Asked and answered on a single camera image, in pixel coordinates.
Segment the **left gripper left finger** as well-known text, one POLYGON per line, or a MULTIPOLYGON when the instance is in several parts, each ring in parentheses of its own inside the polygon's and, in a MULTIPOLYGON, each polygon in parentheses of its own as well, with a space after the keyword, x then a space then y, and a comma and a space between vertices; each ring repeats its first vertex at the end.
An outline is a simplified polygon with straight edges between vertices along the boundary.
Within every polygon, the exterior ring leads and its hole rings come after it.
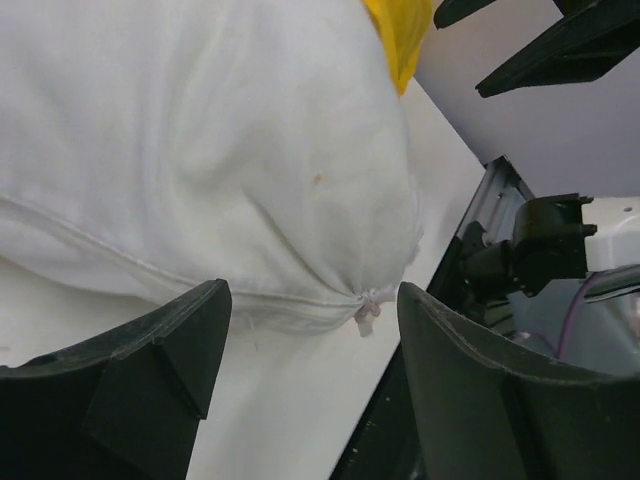
POLYGON ((1 370, 5 479, 182 479, 232 309, 207 281, 93 338, 1 370))

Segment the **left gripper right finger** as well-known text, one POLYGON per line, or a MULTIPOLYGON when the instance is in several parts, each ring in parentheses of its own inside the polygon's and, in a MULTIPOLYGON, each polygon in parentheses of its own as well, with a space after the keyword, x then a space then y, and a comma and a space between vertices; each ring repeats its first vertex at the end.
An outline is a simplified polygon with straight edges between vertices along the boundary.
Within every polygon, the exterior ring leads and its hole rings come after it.
POLYGON ((397 315, 431 479, 635 479, 639 380, 535 353, 403 283, 397 315))

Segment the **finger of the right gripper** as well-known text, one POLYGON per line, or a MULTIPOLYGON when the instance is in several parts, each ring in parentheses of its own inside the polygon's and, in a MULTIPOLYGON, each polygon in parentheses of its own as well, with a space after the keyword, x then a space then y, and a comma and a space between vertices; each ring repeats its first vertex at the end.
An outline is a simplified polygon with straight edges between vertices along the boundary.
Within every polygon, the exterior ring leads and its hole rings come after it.
POLYGON ((494 2, 495 0, 443 0, 435 10, 434 25, 437 29, 447 28, 494 2))
POLYGON ((562 18, 476 90, 483 98, 520 88, 593 82, 639 48, 639 3, 558 1, 562 18))

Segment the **yellow printed pillowcase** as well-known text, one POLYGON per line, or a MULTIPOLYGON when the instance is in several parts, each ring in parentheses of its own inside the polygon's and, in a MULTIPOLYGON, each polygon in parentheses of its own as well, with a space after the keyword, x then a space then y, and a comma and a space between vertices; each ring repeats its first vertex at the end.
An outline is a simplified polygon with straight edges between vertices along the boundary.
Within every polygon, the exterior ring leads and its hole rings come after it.
POLYGON ((390 77, 402 96, 417 69, 433 19, 431 0, 364 0, 382 43, 390 77))

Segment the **white pillow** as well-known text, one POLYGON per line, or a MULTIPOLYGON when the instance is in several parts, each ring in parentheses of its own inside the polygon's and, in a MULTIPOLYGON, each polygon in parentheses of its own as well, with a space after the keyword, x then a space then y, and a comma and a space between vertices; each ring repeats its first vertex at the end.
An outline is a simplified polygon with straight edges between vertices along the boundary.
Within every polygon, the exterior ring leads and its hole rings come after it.
POLYGON ((424 231, 400 98, 363 1, 5 1, 1 254, 369 335, 424 231))

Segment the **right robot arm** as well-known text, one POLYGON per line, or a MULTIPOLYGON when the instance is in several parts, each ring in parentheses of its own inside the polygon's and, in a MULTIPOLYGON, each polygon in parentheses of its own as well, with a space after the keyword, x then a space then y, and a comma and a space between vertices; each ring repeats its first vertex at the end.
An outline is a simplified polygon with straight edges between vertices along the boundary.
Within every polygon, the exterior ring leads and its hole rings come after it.
POLYGON ((589 176, 570 191, 527 201, 512 237, 471 255, 467 276, 488 293, 538 294, 555 279, 639 266, 639 198, 616 179, 639 180, 639 73, 615 68, 639 56, 635 1, 561 1, 560 19, 477 85, 488 106, 470 120, 496 138, 545 188, 589 176))

